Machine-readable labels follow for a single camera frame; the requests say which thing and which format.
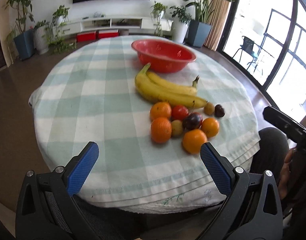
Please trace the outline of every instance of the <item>red tomato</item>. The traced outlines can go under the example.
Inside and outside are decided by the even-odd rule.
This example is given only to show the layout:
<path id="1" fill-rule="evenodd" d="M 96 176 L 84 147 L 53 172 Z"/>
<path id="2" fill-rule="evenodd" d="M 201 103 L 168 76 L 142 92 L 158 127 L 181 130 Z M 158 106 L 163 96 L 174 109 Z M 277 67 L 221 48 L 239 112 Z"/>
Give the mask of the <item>red tomato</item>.
<path id="1" fill-rule="evenodd" d="M 174 120 L 183 120 L 189 115 L 189 110 L 182 105 L 177 105 L 172 109 L 172 118 Z"/>

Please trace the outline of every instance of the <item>banana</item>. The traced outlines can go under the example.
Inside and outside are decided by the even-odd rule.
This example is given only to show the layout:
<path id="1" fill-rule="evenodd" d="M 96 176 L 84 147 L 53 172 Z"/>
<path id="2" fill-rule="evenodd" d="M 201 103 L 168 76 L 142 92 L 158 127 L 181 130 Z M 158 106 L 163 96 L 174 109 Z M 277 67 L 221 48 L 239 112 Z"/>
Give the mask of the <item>banana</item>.
<path id="1" fill-rule="evenodd" d="M 174 93 L 153 83 L 146 75 L 146 71 L 149 69 L 150 65 L 150 63 L 146 64 L 135 77 L 135 87 L 143 98 L 152 103 L 164 101 L 169 102 L 171 106 L 184 105 L 194 109 L 206 105 L 207 101 L 203 98 Z"/>
<path id="2" fill-rule="evenodd" d="M 150 72 L 148 71 L 146 73 L 146 75 L 148 76 L 148 78 L 150 80 L 152 80 L 155 84 L 164 87 L 165 89 L 172 91 L 174 93 L 179 93 L 179 94 L 184 94 L 184 95 L 192 95 L 195 96 L 197 94 L 197 82 L 199 80 L 199 76 L 197 76 L 195 78 L 195 80 L 193 81 L 192 86 L 182 86 L 182 85 L 177 85 L 174 84 L 172 82 L 169 82 L 161 77 L 159 77 L 158 75 L 156 75 L 154 72 Z"/>

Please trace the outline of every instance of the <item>bowl rim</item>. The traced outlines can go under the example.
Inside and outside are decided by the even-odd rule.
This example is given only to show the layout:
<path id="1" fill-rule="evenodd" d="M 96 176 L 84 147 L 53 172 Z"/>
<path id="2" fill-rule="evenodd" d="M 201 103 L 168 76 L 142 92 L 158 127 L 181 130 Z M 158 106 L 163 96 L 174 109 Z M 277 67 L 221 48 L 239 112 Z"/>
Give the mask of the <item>bowl rim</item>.
<path id="1" fill-rule="evenodd" d="M 191 54 L 192 58 L 191 59 L 171 59 L 171 58 L 163 58 L 163 57 L 160 57 L 160 56 L 157 57 L 154 54 L 147 53 L 147 52 L 142 52 L 142 51 L 136 49 L 134 46 L 135 46 L 136 43 L 139 43 L 140 41 L 160 41 L 160 42 L 163 42 L 163 43 L 169 43 L 169 44 L 172 44 L 172 45 L 176 45 L 176 46 L 182 47 L 183 49 L 188 51 Z M 190 49 L 186 48 L 184 45 L 181 45 L 181 44 L 178 44 L 178 43 L 175 43 L 175 42 L 172 42 L 172 41 L 164 41 L 162 39 L 140 39 L 140 40 L 136 40 L 136 41 L 132 42 L 131 47 L 132 47 L 133 50 L 135 50 L 137 52 L 140 52 L 144 55 L 147 55 L 147 56 L 150 56 L 150 57 L 153 57 L 153 58 L 157 58 L 157 59 L 162 59 L 162 60 L 168 60 L 168 61 L 173 61 L 173 62 L 194 62 L 197 59 L 196 54 L 193 51 L 191 51 Z"/>

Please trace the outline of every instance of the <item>blue planter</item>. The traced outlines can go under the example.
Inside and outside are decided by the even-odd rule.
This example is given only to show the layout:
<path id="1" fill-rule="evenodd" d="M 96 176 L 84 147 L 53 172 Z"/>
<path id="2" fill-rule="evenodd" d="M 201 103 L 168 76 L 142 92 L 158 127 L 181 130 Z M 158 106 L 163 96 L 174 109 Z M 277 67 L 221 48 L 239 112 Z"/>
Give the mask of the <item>blue planter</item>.
<path id="1" fill-rule="evenodd" d="M 34 54 L 33 29 L 18 35 L 14 42 L 21 60 L 27 59 Z"/>
<path id="2" fill-rule="evenodd" d="M 190 21 L 187 43 L 194 47 L 202 47 L 212 26 L 196 20 Z"/>

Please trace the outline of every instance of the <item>red bowl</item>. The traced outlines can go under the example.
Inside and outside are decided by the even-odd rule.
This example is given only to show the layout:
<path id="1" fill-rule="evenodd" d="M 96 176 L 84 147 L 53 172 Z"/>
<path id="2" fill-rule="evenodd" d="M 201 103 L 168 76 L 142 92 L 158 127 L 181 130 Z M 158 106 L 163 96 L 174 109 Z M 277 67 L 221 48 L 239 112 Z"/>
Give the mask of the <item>red bowl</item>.
<path id="1" fill-rule="evenodd" d="M 179 44 L 158 39 L 137 40 L 132 43 L 143 65 L 160 73 L 175 73 L 196 60 L 193 52 Z"/>

